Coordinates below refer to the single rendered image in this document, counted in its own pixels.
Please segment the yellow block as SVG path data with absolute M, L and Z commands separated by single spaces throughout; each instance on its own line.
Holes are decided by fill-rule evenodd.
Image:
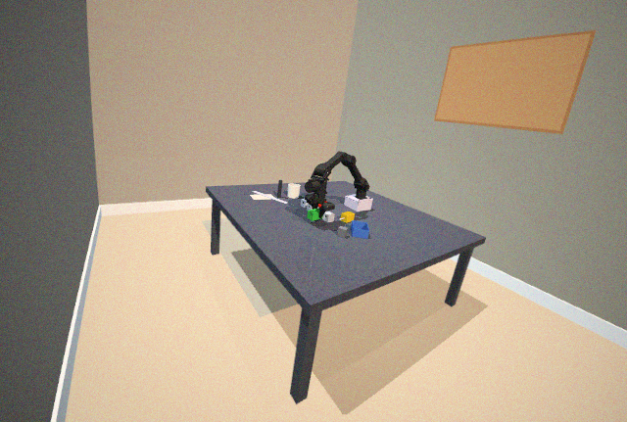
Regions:
M 352 220 L 354 220 L 355 214 L 350 212 L 350 211 L 346 211 L 341 213 L 341 218 L 339 220 L 344 221 L 346 223 L 351 222 Z

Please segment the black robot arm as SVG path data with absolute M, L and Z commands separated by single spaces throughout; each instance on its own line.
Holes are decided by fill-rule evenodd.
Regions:
M 366 191 L 369 190 L 369 185 L 367 180 L 361 176 L 356 166 L 356 161 L 355 156 L 351 156 L 345 152 L 337 152 L 336 155 L 326 163 L 317 165 L 311 176 L 312 179 L 309 179 L 309 181 L 305 184 L 305 190 L 308 193 L 314 192 L 306 197 L 307 203 L 310 205 L 320 203 L 321 198 L 319 193 L 317 194 L 316 191 L 326 190 L 326 184 L 329 180 L 328 176 L 330 175 L 332 168 L 340 162 L 349 169 L 355 179 L 354 185 L 355 188 L 357 188 L 355 197 L 360 200 L 367 199 Z

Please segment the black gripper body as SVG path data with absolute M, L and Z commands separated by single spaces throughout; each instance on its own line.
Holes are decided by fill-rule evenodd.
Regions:
M 325 199 L 325 194 L 327 194 L 326 190 L 325 191 L 316 191 L 316 193 L 320 195 L 321 201 L 319 204 L 321 204 L 321 207 L 323 210 L 325 211 L 331 211 L 335 209 L 335 205 L 328 202 L 325 203 L 326 199 Z

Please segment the blue tray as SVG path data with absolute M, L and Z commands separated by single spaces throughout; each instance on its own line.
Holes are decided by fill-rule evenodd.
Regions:
M 369 229 L 367 222 L 352 220 L 352 237 L 368 239 Z

